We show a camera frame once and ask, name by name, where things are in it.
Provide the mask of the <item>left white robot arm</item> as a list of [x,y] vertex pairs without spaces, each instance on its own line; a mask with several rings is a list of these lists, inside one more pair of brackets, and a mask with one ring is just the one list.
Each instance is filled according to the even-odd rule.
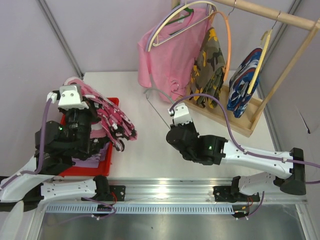
[[64,111],[65,124],[42,119],[35,133],[36,152],[29,162],[10,177],[1,177],[0,210],[10,212],[18,202],[28,212],[45,202],[80,198],[107,201],[111,195],[108,179],[97,175],[74,182],[49,182],[71,168],[73,158],[85,160],[90,152],[92,123],[98,118],[90,109]]

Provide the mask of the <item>mint green hanger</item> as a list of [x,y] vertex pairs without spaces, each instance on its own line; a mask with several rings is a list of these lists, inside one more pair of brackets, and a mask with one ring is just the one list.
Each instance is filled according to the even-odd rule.
[[147,87],[143,94],[145,95],[146,101],[150,104],[152,109],[156,112],[158,117],[170,129],[170,124],[167,122],[167,119],[163,115],[164,107],[169,104],[173,104],[175,101],[167,93],[162,91],[156,86],[155,81],[153,80],[152,75],[150,74],[151,87]]

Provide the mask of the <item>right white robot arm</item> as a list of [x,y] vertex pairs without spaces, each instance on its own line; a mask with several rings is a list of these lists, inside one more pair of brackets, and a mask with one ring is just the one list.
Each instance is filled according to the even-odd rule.
[[279,190],[293,196],[307,193],[304,152],[263,151],[244,149],[224,137],[199,135],[192,122],[171,125],[166,141],[186,161],[204,166],[233,165],[259,170],[258,174],[235,176],[229,186],[216,186],[213,194],[217,202],[244,202],[260,200],[259,193]]

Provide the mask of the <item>pink camouflage trousers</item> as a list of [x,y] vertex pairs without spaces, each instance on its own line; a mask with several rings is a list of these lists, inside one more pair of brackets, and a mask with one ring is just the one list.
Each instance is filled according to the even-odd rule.
[[117,104],[78,77],[70,77],[64,84],[80,85],[82,95],[94,103],[99,121],[96,121],[91,126],[90,138],[107,137],[118,152],[122,152],[125,149],[123,139],[134,141],[138,138],[135,126]]

